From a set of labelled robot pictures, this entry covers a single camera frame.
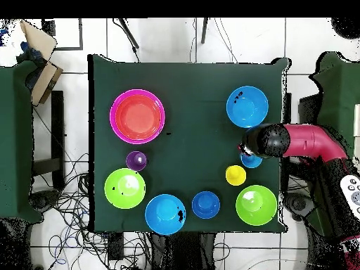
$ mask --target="cardboard box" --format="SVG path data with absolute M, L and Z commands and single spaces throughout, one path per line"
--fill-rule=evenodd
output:
M 38 105 L 39 103 L 45 103 L 63 72 L 61 68 L 49 62 L 57 41 L 43 30 L 36 28 L 25 20 L 21 20 L 20 25 L 29 46 L 40 51 L 42 57 L 48 61 L 31 94 L 32 104 Z

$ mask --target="table leg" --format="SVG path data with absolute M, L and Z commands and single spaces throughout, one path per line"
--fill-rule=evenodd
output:
M 59 159 L 59 169 L 52 172 L 53 187 L 65 186 L 65 135 L 64 135 L 64 95 L 62 91 L 51 92 L 51 157 Z

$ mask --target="bowl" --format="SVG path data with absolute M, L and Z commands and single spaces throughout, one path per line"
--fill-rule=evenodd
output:
M 278 201 L 265 186 L 248 186 L 239 193 L 236 199 L 238 216 L 251 226 L 267 224 L 275 217 Z
M 123 141 L 144 144 L 152 141 L 165 124 L 165 110 L 149 91 L 132 89 L 120 94 L 110 109 L 112 130 Z
M 238 127 L 254 127 L 265 119 L 269 103 L 265 94 L 253 86 L 237 88 L 226 102 L 226 112 Z
M 211 191 L 202 191 L 196 194 L 191 205 L 195 215 L 201 219 L 211 219 L 220 210 L 220 200 Z
M 230 166 L 225 171 L 225 178 L 232 186 L 239 186 L 246 180 L 246 171 L 238 165 Z
M 241 153 L 240 154 L 241 162 L 244 166 L 250 169 L 254 169 L 262 163 L 262 158 L 256 155 L 248 156 L 246 154 Z
M 105 181 L 105 196 L 120 209 L 136 207 L 145 196 L 145 181 L 138 172 L 122 168 L 111 173 Z
M 146 156 L 140 151 L 132 151 L 127 156 L 127 167 L 136 172 L 146 166 Z
M 179 231 L 185 223 L 184 204 L 174 195 L 154 197 L 146 206 L 145 220 L 157 234 L 168 236 Z

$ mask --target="small blue bowl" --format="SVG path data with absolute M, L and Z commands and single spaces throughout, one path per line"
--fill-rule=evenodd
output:
M 201 219 L 211 219 L 220 210 L 220 200 L 211 191 L 202 191 L 194 197 L 192 207 Z
M 151 230 L 168 236 L 176 233 L 185 223 L 185 206 L 173 195 L 158 195 L 146 206 L 145 220 Z
M 256 155 L 247 156 L 241 153 L 240 159 L 243 165 L 250 169 L 254 169 L 262 163 L 262 158 Z
M 226 112 L 230 120 L 243 128 L 262 123 L 268 110 L 269 103 L 265 94 L 252 86 L 237 88 L 226 102 Z

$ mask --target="green cloth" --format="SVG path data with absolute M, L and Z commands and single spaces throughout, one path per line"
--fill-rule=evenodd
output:
M 332 127 L 343 139 L 347 155 L 354 154 L 354 107 L 360 103 L 360 64 L 350 63 L 336 52 L 319 58 L 319 71 L 314 80 L 323 89 L 323 102 L 317 123 Z
M 266 186 L 278 197 L 279 163 L 270 158 L 256 169 L 246 169 L 247 180 L 241 186 L 226 182 L 226 168 L 242 165 L 237 145 L 245 132 L 228 118 L 226 101 L 238 87 L 255 86 L 269 100 L 265 122 L 279 123 L 282 71 L 287 68 L 288 59 L 257 65 L 114 63 L 96 55 L 93 58 L 95 231 L 150 231 L 145 208 L 162 193 L 175 195 L 185 205 L 186 220 L 180 231 L 285 231 L 277 217 L 256 227 L 241 221 L 236 214 L 236 198 L 247 186 Z M 129 89 L 148 90 L 165 108 L 165 127 L 149 143 L 125 143 L 110 126 L 111 105 Z M 146 168 L 140 172 L 146 194 L 137 207 L 121 210 L 107 201 L 104 183 L 111 172 L 126 167 L 126 157 L 133 150 L 148 157 Z M 201 191 L 213 191 L 220 199 L 220 211 L 212 219 L 200 219 L 192 212 L 191 201 Z
M 29 204 L 32 179 L 32 104 L 25 79 L 36 69 L 30 61 L 0 67 L 0 217 L 31 224 L 41 214 Z

